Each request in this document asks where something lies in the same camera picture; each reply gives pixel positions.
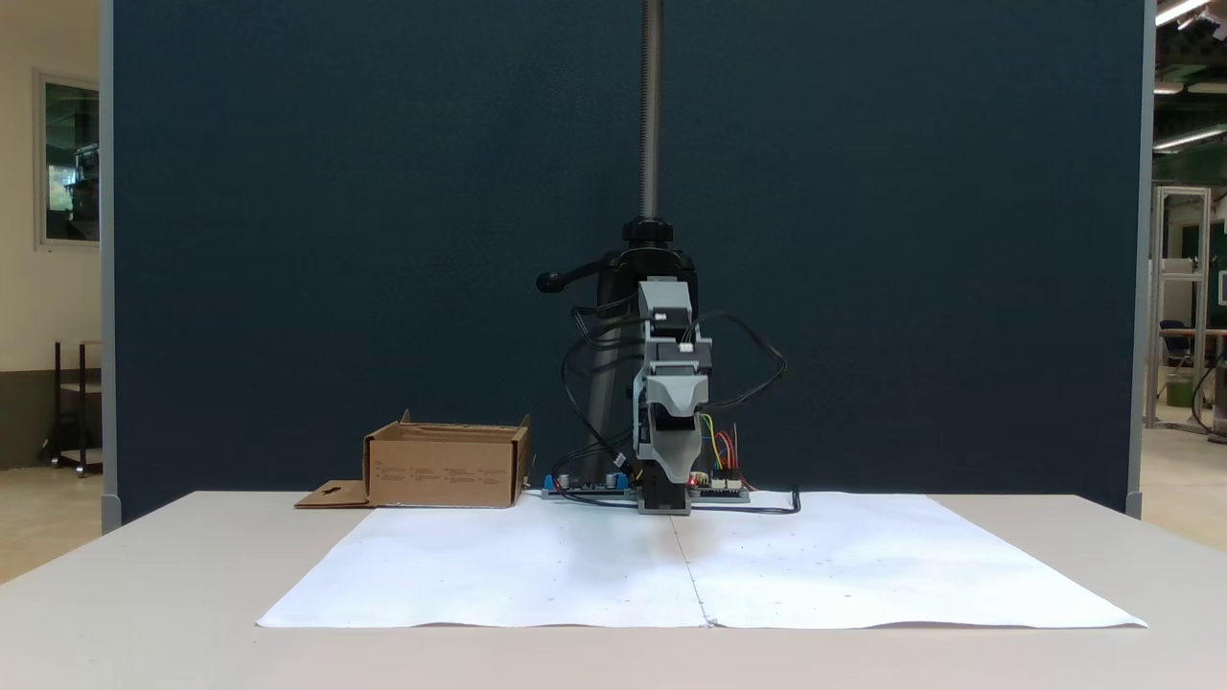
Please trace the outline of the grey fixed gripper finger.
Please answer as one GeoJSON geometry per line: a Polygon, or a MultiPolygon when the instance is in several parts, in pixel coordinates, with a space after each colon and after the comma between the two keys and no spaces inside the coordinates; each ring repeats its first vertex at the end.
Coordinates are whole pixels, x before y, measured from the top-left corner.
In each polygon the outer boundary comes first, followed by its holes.
{"type": "Polygon", "coordinates": [[[702,451],[698,428],[656,428],[656,467],[670,483],[688,484],[702,451]]]}

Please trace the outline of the grey ribbed moving gripper finger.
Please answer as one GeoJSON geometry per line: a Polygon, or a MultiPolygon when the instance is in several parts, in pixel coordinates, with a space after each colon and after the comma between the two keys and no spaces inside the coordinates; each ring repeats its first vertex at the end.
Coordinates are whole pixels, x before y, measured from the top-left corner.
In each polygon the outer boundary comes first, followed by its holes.
{"type": "Polygon", "coordinates": [[[649,376],[648,413],[653,427],[694,427],[709,401],[707,376],[649,376]]]}

